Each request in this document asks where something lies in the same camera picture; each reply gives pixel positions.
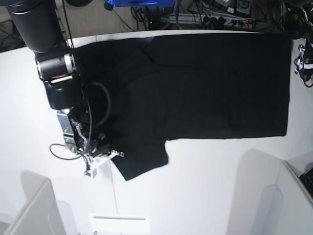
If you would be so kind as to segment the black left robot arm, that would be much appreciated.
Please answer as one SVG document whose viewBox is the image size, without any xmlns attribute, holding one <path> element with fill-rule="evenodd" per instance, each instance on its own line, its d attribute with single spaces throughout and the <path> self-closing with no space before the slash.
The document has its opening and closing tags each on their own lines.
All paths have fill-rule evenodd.
<svg viewBox="0 0 313 235">
<path fill-rule="evenodd" d="M 313 2 L 311 0 L 283 0 L 287 11 L 286 32 L 293 39 L 305 39 L 298 46 L 299 55 L 294 60 L 295 74 L 299 75 L 307 88 L 313 86 Z"/>
</svg>

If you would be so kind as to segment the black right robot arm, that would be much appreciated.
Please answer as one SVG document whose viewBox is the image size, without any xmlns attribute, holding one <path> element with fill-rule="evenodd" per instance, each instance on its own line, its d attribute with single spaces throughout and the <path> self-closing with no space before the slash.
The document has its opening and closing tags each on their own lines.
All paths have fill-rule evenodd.
<svg viewBox="0 0 313 235">
<path fill-rule="evenodd" d="M 84 80 L 71 33 L 62 30 L 68 21 L 60 19 L 55 1 L 3 0 L 1 5 L 35 54 L 39 79 L 63 130 L 64 147 L 84 160 L 84 174 L 92 176 L 106 161 L 123 156 L 109 145 L 100 146 L 101 135 L 96 129 L 108 120 L 112 99 L 104 85 Z M 106 96 L 107 106 L 98 121 L 93 119 L 88 88 L 98 88 Z"/>
</svg>

